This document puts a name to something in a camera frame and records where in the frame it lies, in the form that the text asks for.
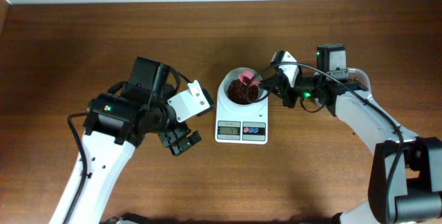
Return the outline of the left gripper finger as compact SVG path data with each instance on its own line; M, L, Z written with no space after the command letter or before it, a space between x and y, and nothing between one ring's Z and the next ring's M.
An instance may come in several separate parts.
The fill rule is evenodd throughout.
M181 153L184 153L192 146L201 141L201 136L198 131L193 132L189 137L185 137L177 142L174 142L171 147L171 153L174 156L179 156Z
M212 99L212 97L210 96L209 92L204 88L202 89L203 95L208 103L208 107L201 111L200 113L197 114L198 117L203 116L204 114L208 113L209 111L213 110L214 107L214 101Z

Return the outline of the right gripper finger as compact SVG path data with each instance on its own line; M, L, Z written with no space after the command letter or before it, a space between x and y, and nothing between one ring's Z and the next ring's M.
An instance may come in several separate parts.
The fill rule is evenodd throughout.
M272 88L275 87L278 83L278 75L274 74L266 79L263 79L259 83L260 88Z
M280 86L264 86L260 89L262 89L262 97L269 97L270 95L280 97L282 95Z

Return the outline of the pink measuring scoop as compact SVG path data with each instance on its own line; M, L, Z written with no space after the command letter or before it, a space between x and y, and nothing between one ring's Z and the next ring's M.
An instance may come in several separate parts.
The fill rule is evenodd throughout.
M259 86L260 83L252 80L252 77L254 76L254 73L252 71L242 71L241 74L239 75L239 80L245 85L247 86L248 84L252 85L252 86Z

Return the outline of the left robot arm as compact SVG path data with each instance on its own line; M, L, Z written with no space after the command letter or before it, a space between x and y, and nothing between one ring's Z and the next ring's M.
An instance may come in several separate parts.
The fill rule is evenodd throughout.
M213 99L198 81L174 68L138 57L129 80L118 82L91 100L83 135L68 116L79 155L51 223L98 223L119 175L146 135L178 156L201 141L186 120L213 109Z

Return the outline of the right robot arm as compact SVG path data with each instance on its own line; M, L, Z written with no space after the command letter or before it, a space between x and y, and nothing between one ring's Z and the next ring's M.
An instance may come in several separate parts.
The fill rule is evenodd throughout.
M292 108L307 98L347 124L372 152L367 201L337 213L333 223L421 223L441 217L441 141L405 128L374 100L369 79L347 67L345 47L317 47L314 74L287 51L271 60L274 75L260 88Z

